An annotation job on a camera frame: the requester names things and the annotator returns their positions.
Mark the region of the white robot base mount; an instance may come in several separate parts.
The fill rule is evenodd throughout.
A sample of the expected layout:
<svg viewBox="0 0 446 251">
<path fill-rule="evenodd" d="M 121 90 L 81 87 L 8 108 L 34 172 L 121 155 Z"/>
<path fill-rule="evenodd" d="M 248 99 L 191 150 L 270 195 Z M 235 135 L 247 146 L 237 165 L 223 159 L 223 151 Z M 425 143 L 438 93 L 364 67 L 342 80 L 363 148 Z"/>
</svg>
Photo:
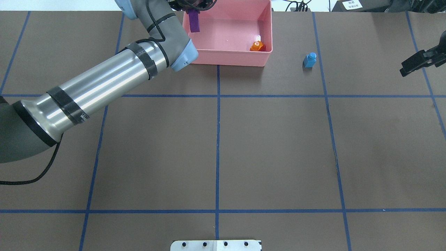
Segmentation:
<svg viewBox="0 0 446 251">
<path fill-rule="evenodd" d="M 261 251 L 261 240 L 178 240 L 172 242 L 171 251 Z"/>
</svg>

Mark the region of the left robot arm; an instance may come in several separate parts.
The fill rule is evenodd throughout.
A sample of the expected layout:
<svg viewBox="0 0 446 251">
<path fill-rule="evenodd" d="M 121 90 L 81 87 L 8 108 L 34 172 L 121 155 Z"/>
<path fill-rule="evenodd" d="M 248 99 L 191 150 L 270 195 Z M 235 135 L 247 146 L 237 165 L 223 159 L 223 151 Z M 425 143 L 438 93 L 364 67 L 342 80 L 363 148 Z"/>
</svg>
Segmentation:
<svg viewBox="0 0 446 251">
<path fill-rule="evenodd" d="M 129 43 L 105 62 L 35 100 L 1 98 L 1 163 L 26 159 L 57 145 L 64 132 L 167 68 L 178 72 L 199 53 L 174 10 L 202 12 L 215 0 L 117 0 L 148 38 Z"/>
</svg>

